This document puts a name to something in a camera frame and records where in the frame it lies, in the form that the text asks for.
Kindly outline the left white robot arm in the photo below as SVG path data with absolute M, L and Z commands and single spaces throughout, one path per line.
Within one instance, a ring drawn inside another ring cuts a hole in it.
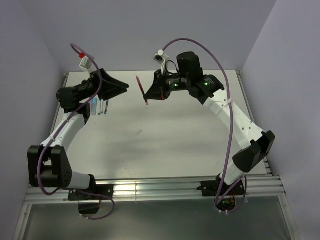
M 40 145 L 32 145 L 27 151 L 29 183 L 32 187 L 75 189 L 86 200 L 96 197 L 98 188 L 95 177 L 73 171 L 67 150 L 90 119 L 90 104 L 84 101 L 94 94 L 107 101 L 126 93 L 129 87 L 101 68 L 80 84 L 57 91 L 56 98 L 64 110 L 62 121 L 45 141 Z

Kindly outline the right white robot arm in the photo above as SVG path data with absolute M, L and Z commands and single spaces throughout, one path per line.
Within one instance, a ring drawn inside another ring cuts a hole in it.
M 229 97 L 224 85 L 214 76 L 203 73 L 199 57 L 192 51 L 176 57 L 176 73 L 167 71 L 169 56 L 159 50 L 153 59 L 161 64 L 154 73 L 153 83 L 145 93 L 145 100 L 164 101 L 172 92 L 188 91 L 203 106 L 210 109 L 232 132 L 240 151 L 235 154 L 216 183 L 217 191 L 229 194 L 234 182 L 249 173 L 270 152 L 275 141 L 272 131 L 257 126 Z

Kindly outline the white teal marker pen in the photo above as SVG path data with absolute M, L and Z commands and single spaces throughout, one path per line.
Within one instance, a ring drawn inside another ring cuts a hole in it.
M 98 101 L 98 108 L 97 108 L 97 114 L 98 115 L 101 115 L 103 112 L 103 100 L 99 100 Z

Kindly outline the light blue highlighter pen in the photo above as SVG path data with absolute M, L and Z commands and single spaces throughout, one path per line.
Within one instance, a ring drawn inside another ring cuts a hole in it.
M 94 98 L 91 102 L 91 114 L 93 116 L 97 114 L 97 104 L 98 104 L 98 99 Z

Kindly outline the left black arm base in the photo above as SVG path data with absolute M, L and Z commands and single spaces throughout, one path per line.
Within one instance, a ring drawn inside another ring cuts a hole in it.
M 93 190 L 70 190 L 67 200 L 78 202 L 78 212 L 82 217 L 89 220 L 101 220 L 109 217 L 116 208 L 113 193 L 113 184 L 98 184 Z M 102 200 L 111 202 L 111 210 L 106 215 L 94 216 L 101 209 Z

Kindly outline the red gel pen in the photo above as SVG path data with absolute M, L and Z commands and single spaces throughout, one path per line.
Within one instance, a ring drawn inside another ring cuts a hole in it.
M 136 75 L 136 81 L 137 81 L 137 84 L 138 84 L 138 86 L 139 86 L 139 89 L 140 89 L 140 91 L 141 91 L 141 93 L 142 93 L 143 100 L 144 100 L 145 104 L 148 106 L 148 105 L 149 105 L 149 102 L 148 102 L 148 100 L 145 99 L 145 91 L 144 91 L 143 85 L 142 85 L 141 80 L 140 80 L 140 78 L 139 78 L 138 75 Z

